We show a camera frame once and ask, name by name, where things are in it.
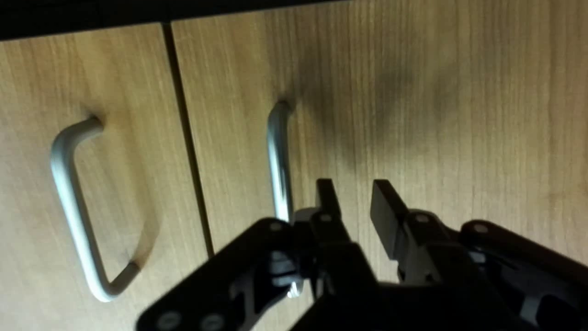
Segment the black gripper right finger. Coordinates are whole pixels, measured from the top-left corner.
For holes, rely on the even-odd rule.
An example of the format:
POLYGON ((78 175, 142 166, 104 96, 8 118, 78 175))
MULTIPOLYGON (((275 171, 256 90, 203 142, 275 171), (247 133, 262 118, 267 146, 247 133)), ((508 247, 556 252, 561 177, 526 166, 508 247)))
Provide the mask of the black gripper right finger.
POLYGON ((466 285, 473 280, 473 261, 442 219, 427 210, 414 210, 389 181, 376 181, 372 223, 403 285, 466 285))

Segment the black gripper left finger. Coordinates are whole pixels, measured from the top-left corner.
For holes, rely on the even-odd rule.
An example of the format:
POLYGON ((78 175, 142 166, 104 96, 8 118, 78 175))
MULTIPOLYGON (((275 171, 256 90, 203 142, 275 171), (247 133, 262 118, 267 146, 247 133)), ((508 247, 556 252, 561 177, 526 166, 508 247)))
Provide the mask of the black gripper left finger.
POLYGON ((343 221, 332 179, 317 181, 317 204, 295 214, 300 274, 313 296, 359 298, 377 289, 377 278, 343 221))

